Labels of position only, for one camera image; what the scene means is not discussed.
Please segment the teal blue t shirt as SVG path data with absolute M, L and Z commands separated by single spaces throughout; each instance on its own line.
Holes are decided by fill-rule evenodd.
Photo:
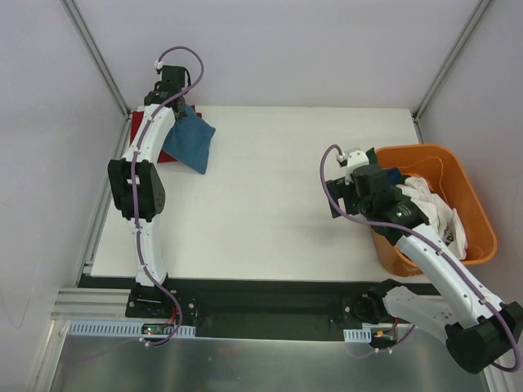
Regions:
M 190 169 L 204 175 L 216 128 L 205 122 L 187 105 L 186 115 L 177 119 L 167 134 L 162 151 Z

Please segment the white t shirt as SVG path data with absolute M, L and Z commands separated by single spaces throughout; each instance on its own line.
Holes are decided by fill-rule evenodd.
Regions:
M 420 208 L 449 250 L 459 260 L 464 261 L 467 257 L 468 242 L 457 209 L 451 208 L 439 194 L 432 192 L 422 177 L 408 176 L 403 184 L 396 187 Z

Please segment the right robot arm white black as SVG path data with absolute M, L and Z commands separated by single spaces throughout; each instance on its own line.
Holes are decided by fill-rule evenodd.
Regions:
M 373 320 L 383 323 L 394 317 L 428 332 L 472 374 L 488 366 L 509 373 L 521 370 L 521 305 L 503 301 L 481 283 L 368 152 L 330 145 L 320 159 L 319 174 L 332 217 L 366 225 L 398 247 L 447 303 L 435 305 L 388 279 L 369 295 Z

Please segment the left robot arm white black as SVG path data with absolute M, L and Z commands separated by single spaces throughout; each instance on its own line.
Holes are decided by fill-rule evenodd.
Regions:
M 157 65 L 160 80 L 144 99 L 142 120 L 127 151 L 108 163 L 114 206 L 126 220 L 136 249 L 136 278 L 132 294 L 154 317 L 172 310 L 172 297 L 162 287 L 168 276 L 159 241 L 159 215 L 166 203 L 158 162 L 164 140 L 177 119 L 186 115 L 178 94 L 191 85 L 186 68 Z

